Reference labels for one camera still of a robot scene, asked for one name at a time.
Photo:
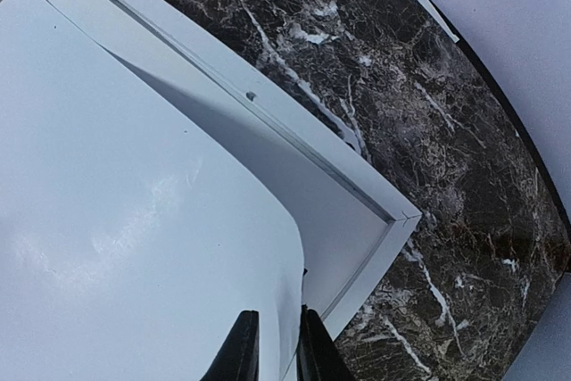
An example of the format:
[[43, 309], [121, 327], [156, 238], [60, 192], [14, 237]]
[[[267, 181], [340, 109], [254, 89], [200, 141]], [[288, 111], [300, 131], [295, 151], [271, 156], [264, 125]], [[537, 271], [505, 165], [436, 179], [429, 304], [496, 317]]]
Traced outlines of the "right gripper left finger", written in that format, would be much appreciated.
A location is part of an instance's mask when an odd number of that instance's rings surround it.
[[259, 312], [241, 311], [201, 381], [258, 381], [259, 349]]

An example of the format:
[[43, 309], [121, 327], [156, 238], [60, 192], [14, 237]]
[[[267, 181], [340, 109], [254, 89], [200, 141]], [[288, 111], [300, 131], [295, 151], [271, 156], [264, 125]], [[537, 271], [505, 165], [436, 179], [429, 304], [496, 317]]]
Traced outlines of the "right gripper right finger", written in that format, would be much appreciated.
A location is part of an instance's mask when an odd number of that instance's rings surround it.
[[302, 306], [296, 351], [297, 379], [301, 381], [355, 381], [318, 313]]

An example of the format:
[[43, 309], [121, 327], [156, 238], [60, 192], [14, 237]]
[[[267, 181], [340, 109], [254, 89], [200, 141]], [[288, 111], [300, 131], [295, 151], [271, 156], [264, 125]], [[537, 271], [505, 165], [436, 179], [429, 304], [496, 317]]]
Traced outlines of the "dark landscape photo print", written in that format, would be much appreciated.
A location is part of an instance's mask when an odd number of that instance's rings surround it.
[[280, 201], [47, 0], [1, 3], [1, 377], [197, 380], [240, 312], [295, 352]]

